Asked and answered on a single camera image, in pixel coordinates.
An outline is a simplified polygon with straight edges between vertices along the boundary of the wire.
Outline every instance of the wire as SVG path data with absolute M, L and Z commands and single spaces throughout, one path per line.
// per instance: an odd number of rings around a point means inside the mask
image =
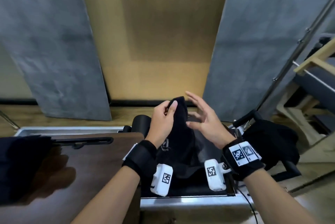
M 249 202 L 248 198 L 244 195 L 243 192 L 241 192 L 241 190 L 240 190 L 239 188 L 237 188 L 237 190 L 238 190 L 238 191 L 243 195 L 243 197 L 248 201 L 249 206 L 250 206 L 252 212 L 254 213 L 254 217 L 255 217 L 255 219 L 256 219 L 256 224 L 258 224 L 258 220 L 257 220 L 257 216 L 256 216 L 256 213 L 255 213 L 255 210 L 254 210 L 254 208 L 252 207 L 251 203 Z

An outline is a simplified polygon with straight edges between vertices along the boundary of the yellow wall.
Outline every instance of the yellow wall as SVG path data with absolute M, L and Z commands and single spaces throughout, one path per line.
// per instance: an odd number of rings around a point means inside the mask
M 202 95 L 225 0 L 85 0 L 112 99 Z

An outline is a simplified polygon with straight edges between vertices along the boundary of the gray wall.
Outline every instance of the gray wall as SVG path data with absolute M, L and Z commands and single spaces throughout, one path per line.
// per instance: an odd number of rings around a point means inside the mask
M 257 106 L 327 1 L 226 0 L 203 94 L 221 120 Z
M 111 119 L 84 0 L 0 0 L 0 41 L 46 116 Z
M 0 43 L 0 99 L 34 99 L 23 75 Z

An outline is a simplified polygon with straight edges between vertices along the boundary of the metal rod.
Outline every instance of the metal rod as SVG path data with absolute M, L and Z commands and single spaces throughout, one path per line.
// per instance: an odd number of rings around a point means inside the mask
M 14 129 L 16 130 L 20 129 L 20 127 L 1 110 L 0 110 L 0 116 L 2 116 L 4 120 L 6 120 Z
M 296 61 L 292 62 L 294 65 L 296 65 L 297 67 L 299 66 L 299 64 Z M 333 89 L 330 85 L 328 85 L 327 83 L 323 82 L 321 79 L 319 79 L 318 77 L 316 77 L 314 74 L 311 74 L 309 71 L 304 70 L 305 73 L 307 73 L 308 75 L 310 75 L 312 78 L 316 79 L 318 82 L 320 82 L 322 85 L 324 85 L 325 87 L 327 87 L 329 90 L 333 91 L 335 93 L 335 89 Z
M 307 183 L 304 183 L 303 185 L 300 185 L 294 189 L 291 189 L 290 191 L 288 191 L 288 193 L 292 196 L 292 197 L 297 197 L 300 196 L 302 194 L 305 194 L 309 191 L 312 191 L 314 189 L 320 188 L 322 186 L 325 186 L 327 184 L 330 184 L 332 182 L 335 182 L 335 170 L 321 175 Z
M 306 29 L 305 35 L 302 39 L 298 40 L 298 46 L 293 51 L 291 57 L 287 60 L 284 67 L 279 72 L 278 76 L 276 78 L 273 78 L 273 83 L 266 91 L 265 95 L 257 105 L 256 110 L 259 110 L 261 106 L 265 103 L 265 101 L 269 98 L 269 96 L 272 94 L 272 92 L 276 89 L 276 87 L 279 85 L 279 83 L 282 81 L 284 76 L 287 74 L 287 72 L 290 70 L 292 66 L 292 62 L 296 60 L 301 52 L 306 48 L 307 44 L 311 40 L 312 36 L 315 34 L 317 29 L 320 27 L 320 25 L 323 23 L 326 16 L 329 14 L 329 12 L 333 9 L 333 6 L 335 4 L 335 0 L 328 0 L 324 8 L 321 10 L 320 14 L 316 17 L 314 22 L 312 23 L 311 27 Z

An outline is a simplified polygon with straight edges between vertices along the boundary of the wooden table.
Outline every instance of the wooden table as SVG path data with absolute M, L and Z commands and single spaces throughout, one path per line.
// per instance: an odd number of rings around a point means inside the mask
M 71 146 L 53 147 L 22 202 L 0 207 L 0 223 L 70 223 L 120 169 L 130 148 L 143 139 L 140 133 L 100 135 L 113 137 L 114 142 L 78 150 Z M 124 223 L 138 223 L 139 209 L 138 190 Z

